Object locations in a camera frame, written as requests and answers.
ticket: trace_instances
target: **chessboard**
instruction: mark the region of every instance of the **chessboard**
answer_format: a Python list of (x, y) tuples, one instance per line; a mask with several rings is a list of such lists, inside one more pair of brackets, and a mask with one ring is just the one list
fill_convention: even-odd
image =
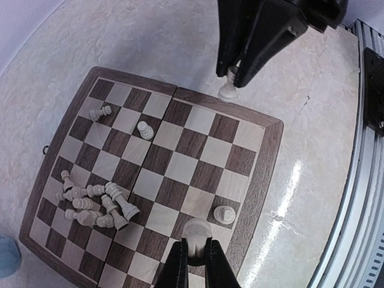
[[(89, 111), (112, 113), (92, 122)], [(141, 138), (137, 123), (154, 130)], [(184, 224), (207, 220), (235, 273), (266, 197), (283, 123), (271, 116), (157, 80), (94, 67), (74, 96), (43, 160), (20, 241), (80, 287), (153, 287)], [(112, 181), (140, 213), (119, 230), (64, 217), (55, 195), (67, 170), (78, 186)], [(93, 210), (106, 213), (99, 196)], [(234, 223), (215, 220), (229, 205)], [(189, 287), (204, 287), (190, 267)]]

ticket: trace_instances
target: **wall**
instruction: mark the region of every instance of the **wall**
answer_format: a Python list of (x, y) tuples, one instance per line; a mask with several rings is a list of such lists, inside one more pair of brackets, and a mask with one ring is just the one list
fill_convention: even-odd
[(343, 23), (350, 26), (357, 18), (384, 34), (384, 1), (349, 0)]
[(0, 76), (25, 41), (64, 0), (0, 0)]

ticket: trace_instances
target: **chess piece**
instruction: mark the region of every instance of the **chess piece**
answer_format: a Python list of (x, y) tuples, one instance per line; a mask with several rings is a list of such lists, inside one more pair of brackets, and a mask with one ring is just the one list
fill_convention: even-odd
[(133, 215), (140, 212), (136, 206), (125, 201), (124, 197), (122, 196), (122, 191), (119, 190), (116, 183), (108, 182), (106, 184), (106, 194), (112, 198), (112, 201), (117, 202), (120, 205), (122, 214), (124, 215), (124, 218), (127, 219), (127, 221), (129, 221)]
[(214, 210), (214, 217), (218, 222), (228, 225), (234, 222), (236, 212), (230, 206), (218, 206)]
[(112, 109), (110, 106), (106, 106), (101, 108), (100, 110), (92, 109), (89, 111), (89, 117), (93, 122), (96, 122), (100, 119), (101, 116), (107, 116), (112, 113)]
[(102, 195), (101, 202), (107, 209), (107, 213), (113, 217), (113, 222), (117, 230), (123, 229), (128, 225), (128, 221), (117, 212), (117, 206), (113, 204), (112, 199), (108, 195)]
[(113, 223), (113, 217), (109, 214), (98, 217), (96, 220), (96, 224), (100, 228), (112, 228), (115, 226)]
[(92, 210), (94, 202), (90, 198), (75, 198), (72, 201), (72, 205), (76, 209)]
[(63, 170), (61, 172), (61, 179), (64, 181), (64, 184), (63, 184), (64, 192), (67, 192), (69, 189), (72, 189), (74, 187), (74, 183), (70, 179), (70, 173), (68, 171)]
[(77, 220), (82, 226), (93, 226), (96, 225), (96, 220), (99, 217), (102, 217), (103, 213), (99, 211), (89, 211), (83, 210), (77, 213), (75, 210), (67, 209), (65, 210), (64, 217), (67, 220)]
[(231, 66), (228, 68), (227, 83), (225, 83), (224, 86), (218, 90), (218, 97), (223, 102), (231, 102), (238, 97), (236, 87), (233, 85), (237, 70), (237, 66)]
[(137, 125), (137, 129), (144, 140), (149, 140), (154, 136), (154, 130), (145, 121), (140, 121)]

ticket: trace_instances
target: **marble surface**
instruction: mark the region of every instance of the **marble surface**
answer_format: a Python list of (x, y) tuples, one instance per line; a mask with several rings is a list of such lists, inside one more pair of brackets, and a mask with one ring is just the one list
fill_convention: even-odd
[[(95, 65), (216, 96), (215, 0), (65, 1), (0, 78), (0, 231), (17, 237), (38, 168), (71, 99)], [(280, 118), (280, 153), (243, 288), (306, 287), (347, 178), (358, 104), (357, 39), (309, 29), (240, 91), (238, 104)], [(73, 287), (21, 247), (4, 287)]]

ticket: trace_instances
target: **chessboard border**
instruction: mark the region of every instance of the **chessboard border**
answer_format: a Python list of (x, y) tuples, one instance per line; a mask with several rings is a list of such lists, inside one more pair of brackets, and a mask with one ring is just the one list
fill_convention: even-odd
[(265, 128), (252, 179), (226, 251), (226, 256), (230, 259), (232, 271), (237, 276), (251, 244), (272, 179), (283, 136), (284, 123), (269, 115), (237, 104), (224, 103), (217, 98), (185, 88), (178, 88), (173, 97), (252, 122)]
[(48, 266), (57, 271), (60, 275), (66, 278), (68, 281), (80, 285), (82, 287), (97, 287), (97, 283), (88, 280), (81, 276), (67, 265), (62, 263), (55, 256), (46, 253), (46, 250), (41, 247), (30, 236), (32, 224), (37, 212), (38, 204), (41, 199), (45, 184), (48, 180), (50, 171), (55, 163), (55, 160), (59, 154), (61, 145), (67, 136), (72, 123), (76, 119), (83, 102), (91, 92), (96, 81), (99, 79), (107, 79), (115, 82), (121, 82), (131, 86), (140, 87), (140, 89), (147, 89), (169, 96), (173, 96), (177, 89), (176, 85), (164, 83), (154, 79), (145, 78), (142, 76), (121, 72), (104, 67), (93, 67), (85, 80), (81, 84), (79, 90), (76, 92), (71, 104), (69, 105), (59, 127), (53, 136), (53, 139), (49, 145), (48, 152), (44, 157), (44, 160), (40, 166), (39, 172), (36, 177), (35, 184), (32, 188), (31, 195), (28, 200), (28, 204), (24, 213), (23, 222), (20, 228), (19, 240), (29, 250), (31, 250), (38, 258), (44, 261)]
[(64, 142), (72, 123), (76, 119), (76, 115), (78, 114), (83, 102), (91, 92), (98, 79), (121, 82), (140, 89), (147, 89), (166, 94), (175, 99), (216, 110), (265, 128), (259, 155), (256, 160), (256, 167), (245, 197), (244, 205), (239, 215), (238, 223), (235, 227), (226, 253), (230, 259), (233, 272), (237, 275), (249, 248), (262, 211), (266, 194), (268, 192), (280, 147), (281, 137), (283, 135), (283, 122), (277, 118), (262, 114), (246, 107), (233, 103), (224, 103), (217, 98), (201, 94), (199, 92), (179, 88), (176, 85), (104, 67), (94, 67), (89, 71), (69, 105), (61, 123), (59, 124), (59, 127), (50, 144), (50, 149), (48, 149), (43, 163), (41, 164), (35, 184), (31, 191), (19, 234), (21, 243), (70, 282), (85, 287), (97, 287), (97, 283), (81, 276), (62, 263), (55, 256), (46, 253), (46, 250), (41, 247), (40, 244), (35, 242), (29, 234), (44, 186), (55, 163), (59, 149)]

